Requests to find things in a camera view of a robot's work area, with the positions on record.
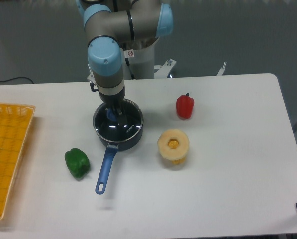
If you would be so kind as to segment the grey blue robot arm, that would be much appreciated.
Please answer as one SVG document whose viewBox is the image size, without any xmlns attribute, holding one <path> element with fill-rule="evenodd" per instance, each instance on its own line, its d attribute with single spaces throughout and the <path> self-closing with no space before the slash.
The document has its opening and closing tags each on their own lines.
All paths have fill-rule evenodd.
<svg viewBox="0 0 297 239">
<path fill-rule="evenodd" d="M 174 28 L 171 7 L 159 0 L 78 0 L 76 5 L 97 91 L 124 125 L 124 80 L 154 78 L 155 43 Z"/>
</svg>

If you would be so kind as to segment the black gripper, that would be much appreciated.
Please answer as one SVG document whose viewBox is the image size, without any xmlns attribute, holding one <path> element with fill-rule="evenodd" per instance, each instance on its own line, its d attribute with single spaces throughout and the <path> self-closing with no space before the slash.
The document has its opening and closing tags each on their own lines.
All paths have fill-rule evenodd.
<svg viewBox="0 0 297 239">
<path fill-rule="evenodd" d="M 100 98 L 109 107 L 114 107 L 114 114 L 119 126 L 127 125 L 127 115 L 122 105 L 119 105 L 125 97 L 125 85 L 121 81 L 119 85 L 113 88 L 105 88 L 90 82 L 92 92 L 98 91 Z"/>
</svg>

